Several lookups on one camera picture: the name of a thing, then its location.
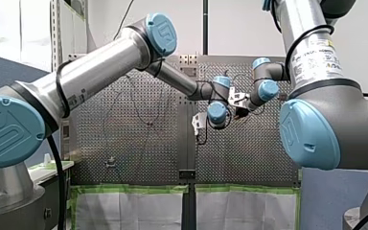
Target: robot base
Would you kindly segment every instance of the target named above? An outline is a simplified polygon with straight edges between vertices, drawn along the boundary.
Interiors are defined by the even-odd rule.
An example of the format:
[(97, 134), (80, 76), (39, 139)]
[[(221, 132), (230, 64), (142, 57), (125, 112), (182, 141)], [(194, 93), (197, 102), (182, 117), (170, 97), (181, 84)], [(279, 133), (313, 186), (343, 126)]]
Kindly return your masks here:
[(343, 215), (343, 230), (352, 230), (360, 221), (360, 208), (353, 208)]
[(44, 189), (34, 189), (32, 197), (11, 206), (0, 208), (0, 229), (44, 230), (45, 200)]

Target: metal pole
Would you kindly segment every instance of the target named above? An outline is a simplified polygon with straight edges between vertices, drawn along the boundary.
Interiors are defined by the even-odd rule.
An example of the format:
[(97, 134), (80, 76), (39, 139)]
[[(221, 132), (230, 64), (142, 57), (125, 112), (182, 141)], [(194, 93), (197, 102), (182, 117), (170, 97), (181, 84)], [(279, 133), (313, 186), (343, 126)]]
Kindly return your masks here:
[(203, 52), (202, 54), (208, 55), (208, 0), (204, 0), (204, 14), (203, 14)]

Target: black bracket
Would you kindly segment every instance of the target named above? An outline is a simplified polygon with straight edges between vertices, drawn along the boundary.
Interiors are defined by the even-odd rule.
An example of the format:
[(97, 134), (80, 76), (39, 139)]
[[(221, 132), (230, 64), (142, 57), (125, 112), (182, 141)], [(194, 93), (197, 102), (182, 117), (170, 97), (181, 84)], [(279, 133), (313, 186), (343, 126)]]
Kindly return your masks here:
[(178, 172), (178, 176), (180, 179), (196, 179), (196, 171), (195, 170), (180, 170)]

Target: gray panel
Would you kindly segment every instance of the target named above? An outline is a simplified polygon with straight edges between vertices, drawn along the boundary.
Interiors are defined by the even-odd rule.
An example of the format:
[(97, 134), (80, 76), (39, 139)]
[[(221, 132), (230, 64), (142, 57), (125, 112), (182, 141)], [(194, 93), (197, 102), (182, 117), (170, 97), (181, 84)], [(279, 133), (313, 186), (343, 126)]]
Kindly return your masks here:
[[(73, 184), (178, 183), (176, 91), (145, 72), (129, 75), (72, 114), (80, 152)], [(105, 166), (111, 156), (115, 168)]]
[[(200, 80), (211, 80), (228, 70), (237, 91), (250, 92), (253, 57), (199, 57)], [(281, 92), (291, 87), (280, 83)], [(279, 134), (282, 102), (274, 100), (224, 130), (208, 128), (208, 141), (198, 146), (197, 183), (246, 183), (266, 186), (299, 186), (298, 168), (284, 152)], [(205, 111), (207, 103), (199, 104)]]

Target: robotic arm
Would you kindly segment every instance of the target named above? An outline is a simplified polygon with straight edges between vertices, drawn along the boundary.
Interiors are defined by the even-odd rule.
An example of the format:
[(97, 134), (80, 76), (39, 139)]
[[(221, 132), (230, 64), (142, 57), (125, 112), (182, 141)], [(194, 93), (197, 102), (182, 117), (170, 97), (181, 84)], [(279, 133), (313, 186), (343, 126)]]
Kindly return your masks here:
[[(44, 208), (40, 201), (44, 190), (33, 185), (23, 161), (58, 130), (61, 118), (132, 69), (148, 71), (191, 100), (209, 100), (211, 124), (222, 127), (229, 78), (216, 77), (200, 87), (200, 82), (164, 62), (175, 48), (176, 34), (170, 19), (161, 13), (150, 14), (123, 28), (115, 41), (61, 64), (55, 73), (31, 83), (16, 81), (0, 88), (0, 219), (1, 214), (17, 219), (19, 213), (32, 209), (39, 213)], [(13, 229), (41, 229), (42, 222), (44, 225), (40, 216), (33, 223), (23, 219)]]
[(323, 170), (368, 170), (368, 100), (346, 78), (328, 19), (355, 1), (276, 1), (293, 91), (281, 109), (281, 138), (299, 165)]

